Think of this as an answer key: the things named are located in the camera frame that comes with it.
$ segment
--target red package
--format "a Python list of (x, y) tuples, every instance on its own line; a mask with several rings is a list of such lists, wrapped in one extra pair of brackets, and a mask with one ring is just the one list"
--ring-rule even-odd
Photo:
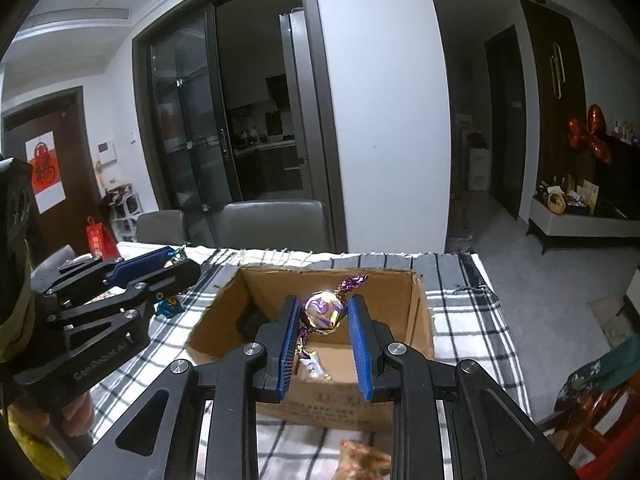
[(93, 256), (101, 256), (103, 260), (115, 260), (120, 257), (120, 252), (111, 235), (100, 222), (96, 223), (94, 217), (86, 219), (86, 240)]

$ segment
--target purple wrapped candy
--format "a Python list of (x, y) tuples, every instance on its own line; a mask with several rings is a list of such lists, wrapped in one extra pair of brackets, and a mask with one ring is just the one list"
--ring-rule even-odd
[(366, 281), (366, 275), (353, 276), (344, 280), (330, 292), (321, 290), (306, 300), (300, 319), (310, 333), (329, 334), (347, 315), (347, 293)]

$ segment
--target red balloon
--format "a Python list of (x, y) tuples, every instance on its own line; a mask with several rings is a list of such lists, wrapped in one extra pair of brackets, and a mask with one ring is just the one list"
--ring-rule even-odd
[(575, 117), (569, 120), (569, 133), (567, 135), (569, 139), (569, 145), (578, 150), (583, 148), (587, 144), (589, 139), (589, 133), (587, 126), (583, 122), (579, 121)]
[(598, 160), (601, 160), (605, 164), (611, 164), (613, 162), (613, 156), (611, 155), (609, 146), (600, 137), (591, 135), (589, 138), (589, 148)]
[(589, 107), (589, 111), (587, 112), (587, 126), (590, 134), (595, 134), (599, 137), (606, 134), (604, 115), (600, 107), (596, 104)]

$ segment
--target tablecloth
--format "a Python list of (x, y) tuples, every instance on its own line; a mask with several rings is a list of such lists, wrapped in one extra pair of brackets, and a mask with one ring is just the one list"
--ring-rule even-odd
[[(122, 242), (125, 258), (159, 246)], [(183, 345), (192, 327), (211, 304), (216, 292), (238, 265), (325, 268), (407, 269), (420, 275), (434, 320), (435, 359), (447, 364), (469, 358), (483, 368), (530, 416), (527, 389), (500, 302), (477, 255), (470, 254), (312, 254), (297, 251), (262, 251), (188, 248), (190, 258), (202, 264), (200, 281), (182, 298), (186, 312), (173, 319), (155, 318), (149, 326), (151, 343), (136, 358), (91, 390), (96, 409), (92, 428), (100, 438), (140, 393), (174, 359), (188, 358)], [(442, 405), (438, 402), (446, 478), (452, 478), (449, 441)], [(196, 478), (204, 478), (204, 457), (209, 434), (210, 405), (200, 435)], [(328, 480), (337, 465), (342, 439), (359, 440), (390, 452), (385, 433), (323, 430), (286, 424), (258, 415), (258, 469), (264, 480)]]

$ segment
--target cardboard box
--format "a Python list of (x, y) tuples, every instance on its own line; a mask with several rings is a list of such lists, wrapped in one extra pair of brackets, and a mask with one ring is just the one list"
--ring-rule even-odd
[[(433, 359), (431, 314), (424, 289), (413, 272), (382, 269), (283, 269), (240, 267), (219, 291), (185, 344), (196, 364), (223, 358), (252, 339), (260, 320), (278, 317), (286, 296), (305, 301), (318, 290), (333, 290), (343, 279), (366, 272), (362, 294), (372, 319), (389, 325), (396, 341), (410, 344)], [(324, 336), (309, 339), (331, 381), (309, 378), (300, 366), (280, 404), (257, 405), (258, 413), (287, 422), (343, 430), (386, 431), (392, 427), (392, 404), (364, 401), (356, 378), (348, 320)]]

